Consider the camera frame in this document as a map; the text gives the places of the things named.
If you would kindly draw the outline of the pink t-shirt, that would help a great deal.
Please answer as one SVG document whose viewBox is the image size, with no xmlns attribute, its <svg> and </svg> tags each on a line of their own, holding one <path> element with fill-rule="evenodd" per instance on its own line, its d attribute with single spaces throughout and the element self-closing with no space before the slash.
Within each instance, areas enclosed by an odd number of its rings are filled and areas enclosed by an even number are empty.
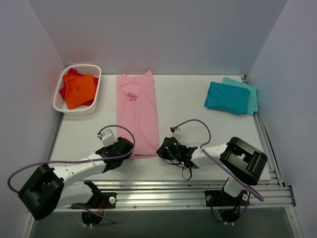
<svg viewBox="0 0 317 238">
<path fill-rule="evenodd" d="M 151 71 L 117 77 L 117 124 L 135 137 L 133 159 L 155 157 L 159 148 L 159 126 L 155 79 Z"/>
</svg>

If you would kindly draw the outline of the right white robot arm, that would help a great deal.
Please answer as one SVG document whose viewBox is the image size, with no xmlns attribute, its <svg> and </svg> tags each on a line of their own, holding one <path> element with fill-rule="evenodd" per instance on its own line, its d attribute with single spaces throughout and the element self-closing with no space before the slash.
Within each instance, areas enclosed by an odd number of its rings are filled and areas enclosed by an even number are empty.
<svg viewBox="0 0 317 238">
<path fill-rule="evenodd" d="M 157 155 L 162 159 L 175 161 L 177 165 L 183 165 L 189 170 L 219 166 L 229 175 L 220 192 L 220 199 L 224 204 L 232 204 L 244 189 L 259 201 L 264 201 L 264 197 L 255 191 L 253 186 L 260 180 L 267 163 L 267 155 L 238 137 L 208 148 L 186 147 L 175 137 L 167 137 L 157 150 Z"/>
</svg>

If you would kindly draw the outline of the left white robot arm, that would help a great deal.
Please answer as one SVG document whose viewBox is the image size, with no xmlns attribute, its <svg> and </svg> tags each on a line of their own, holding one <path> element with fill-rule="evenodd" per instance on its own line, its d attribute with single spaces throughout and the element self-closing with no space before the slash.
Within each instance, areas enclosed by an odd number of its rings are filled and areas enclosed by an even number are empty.
<svg viewBox="0 0 317 238">
<path fill-rule="evenodd" d="M 119 137 L 78 163 L 54 166 L 40 165 L 18 192 L 18 197 L 35 220 L 42 220 L 56 208 L 69 205 L 72 209 L 114 208 L 115 194 L 104 195 L 86 179 L 122 165 L 132 154 L 133 143 Z"/>
</svg>

